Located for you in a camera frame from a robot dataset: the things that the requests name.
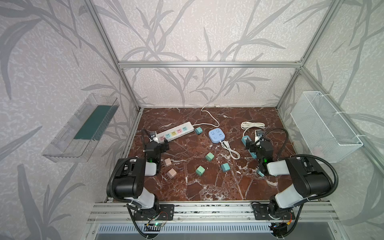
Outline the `teal usb plug cube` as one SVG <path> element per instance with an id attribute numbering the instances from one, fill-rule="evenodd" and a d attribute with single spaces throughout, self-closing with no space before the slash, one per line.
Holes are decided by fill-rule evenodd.
<path id="1" fill-rule="evenodd" d="M 222 170 L 223 173 L 228 172 L 230 169 L 231 168 L 230 168 L 230 165 L 228 163 L 225 163 L 225 164 L 221 165 L 221 170 Z"/>

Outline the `long white pastel power strip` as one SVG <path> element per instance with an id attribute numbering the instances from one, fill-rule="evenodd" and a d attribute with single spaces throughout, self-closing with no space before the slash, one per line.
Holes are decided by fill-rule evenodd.
<path id="1" fill-rule="evenodd" d="M 192 126 L 192 124 L 190 122 L 186 122 L 172 129 L 156 134 L 156 136 L 154 137 L 154 141 L 161 144 L 164 143 L 165 140 L 170 142 L 177 138 L 185 136 L 193 131 L 194 131 L 194 127 Z"/>

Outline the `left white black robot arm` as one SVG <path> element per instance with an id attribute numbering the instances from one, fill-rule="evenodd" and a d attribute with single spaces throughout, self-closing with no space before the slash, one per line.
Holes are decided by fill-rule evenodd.
<path id="1" fill-rule="evenodd" d="M 145 129 L 142 130 L 142 137 L 144 135 L 150 139 L 148 143 L 144 143 L 145 156 L 119 159 L 106 192 L 109 198 L 126 203 L 130 211 L 157 215 L 160 213 L 159 200 L 144 187 L 144 183 L 145 177 L 160 173 L 161 154 L 169 150 L 169 143 L 166 139 L 161 141 Z"/>

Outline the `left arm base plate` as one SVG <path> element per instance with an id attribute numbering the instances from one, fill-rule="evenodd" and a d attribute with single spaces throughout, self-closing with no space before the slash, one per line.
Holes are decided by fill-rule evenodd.
<path id="1" fill-rule="evenodd" d="M 151 219 L 160 221 L 173 220 L 175 213 L 175 205 L 173 204 L 160 204 L 154 206 L 152 209 L 134 211 L 134 218 L 136 221 L 149 221 Z"/>

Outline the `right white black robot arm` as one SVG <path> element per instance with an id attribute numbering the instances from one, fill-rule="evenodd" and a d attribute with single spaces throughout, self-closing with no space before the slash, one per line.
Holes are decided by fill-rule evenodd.
<path id="1" fill-rule="evenodd" d="M 284 148 L 274 156 L 274 146 L 266 137 L 276 130 L 257 131 L 255 140 L 242 137 L 246 150 L 258 161 L 257 174 L 261 177 L 290 176 L 292 180 L 289 187 L 271 196 L 269 203 L 252 203 L 256 220 L 295 219 L 295 207 L 331 195 L 339 184 L 336 170 L 320 157 L 301 154 L 281 158 Z"/>

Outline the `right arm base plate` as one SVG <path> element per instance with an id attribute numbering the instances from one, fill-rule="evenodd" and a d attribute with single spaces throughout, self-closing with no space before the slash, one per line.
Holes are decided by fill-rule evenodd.
<path id="1" fill-rule="evenodd" d="M 260 203 L 253 202 L 251 207 L 254 212 L 256 220 L 276 220 L 276 221 L 288 221 L 296 219 L 294 210 L 292 208 L 282 209 L 274 203 Z"/>

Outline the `light green usb plug cube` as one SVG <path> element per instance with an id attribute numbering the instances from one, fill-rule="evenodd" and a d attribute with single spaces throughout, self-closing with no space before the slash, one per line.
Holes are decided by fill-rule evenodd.
<path id="1" fill-rule="evenodd" d="M 202 166 L 199 166 L 197 169 L 196 169 L 196 174 L 199 175 L 200 177 L 204 174 L 204 172 L 206 171 L 206 169 Z"/>

